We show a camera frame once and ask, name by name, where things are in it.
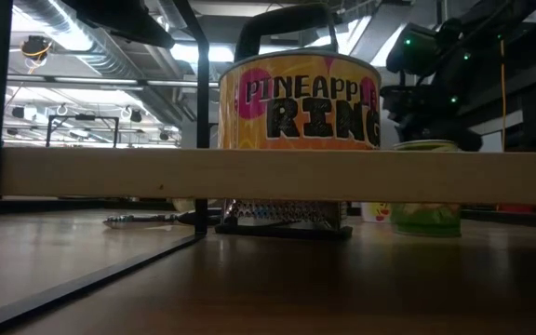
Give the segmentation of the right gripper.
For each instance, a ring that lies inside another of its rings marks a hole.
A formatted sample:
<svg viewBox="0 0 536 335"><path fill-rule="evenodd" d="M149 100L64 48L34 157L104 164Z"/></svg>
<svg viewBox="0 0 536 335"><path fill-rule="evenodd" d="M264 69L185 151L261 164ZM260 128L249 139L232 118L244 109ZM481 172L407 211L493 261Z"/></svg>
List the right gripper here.
<svg viewBox="0 0 536 335"><path fill-rule="evenodd" d="M409 115L396 127L402 142L405 141L452 141L466 152L478 152L482 147L481 136L451 118L433 118Z"/></svg>

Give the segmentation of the yellow pineapple rings can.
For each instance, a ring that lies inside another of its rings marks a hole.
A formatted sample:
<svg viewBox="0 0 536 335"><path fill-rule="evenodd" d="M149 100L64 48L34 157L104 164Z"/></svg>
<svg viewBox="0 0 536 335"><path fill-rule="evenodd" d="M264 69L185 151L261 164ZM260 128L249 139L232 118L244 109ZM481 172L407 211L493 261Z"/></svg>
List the yellow pineapple rings can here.
<svg viewBox="0 0 536 335"><path fill-rule="evenodd" d="M381 76L338 53L253 56L220 78L222 149L359 150L381 146Z"/></svg>

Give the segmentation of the silver butter knife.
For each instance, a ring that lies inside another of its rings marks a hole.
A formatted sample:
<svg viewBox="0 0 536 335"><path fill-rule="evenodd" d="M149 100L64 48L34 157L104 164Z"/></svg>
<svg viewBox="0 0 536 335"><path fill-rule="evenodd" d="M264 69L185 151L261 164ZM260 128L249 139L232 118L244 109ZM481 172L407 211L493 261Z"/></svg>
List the silver butter knife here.
<svg viewBox="0 0 536 335"><path fill-rule="evenodd" d="M102 223L107 228L115 230L148 229L175 224L195 225L197 223L197 215L194 211L152 216L120 215L108 217Z"/></svg>

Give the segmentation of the long ceiling light tube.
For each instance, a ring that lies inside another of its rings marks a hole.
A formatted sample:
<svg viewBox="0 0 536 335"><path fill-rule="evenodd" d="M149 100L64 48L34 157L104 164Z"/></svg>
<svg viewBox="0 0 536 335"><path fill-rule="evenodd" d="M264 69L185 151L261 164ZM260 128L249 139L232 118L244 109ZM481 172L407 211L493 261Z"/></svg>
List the long ceiling light tube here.
<svg viewBox="0 0 536 335"><path fill-rule="evenodd" d="M171 87L171 88L198 88L197 81L186 80L156 80L156 79L125 79L107 77L75 77L33 74L8 74L9 86L28 87L98 87L100 89L121 89L133 87Z"/></svg>

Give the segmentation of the black background rig frame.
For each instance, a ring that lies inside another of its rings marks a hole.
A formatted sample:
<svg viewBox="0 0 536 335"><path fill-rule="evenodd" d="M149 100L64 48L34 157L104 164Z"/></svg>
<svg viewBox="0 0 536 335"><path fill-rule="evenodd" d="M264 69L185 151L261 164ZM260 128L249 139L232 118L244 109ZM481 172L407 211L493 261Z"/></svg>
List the black background rig frame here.
<svg viewBox="0 0 536 335"><path fill-rule="evenodd" d="M60 119L60 122L53 127L53 123L56 119ZM74 119L78 121L106 121L106 120L112 120L114 121L114 128L113 134L114 134L114 140L113 140L113 148L116 148L118 143L118 135L119 135L119 117L116 116L96 116L93 114L76 114L76 115L58 115L53 114L48 117L48 123L47 123L47 136L46 136L46 147L50 147L51 144L51 135L52 133L59 127L62 127L63 123L68 119Z"/></svg>

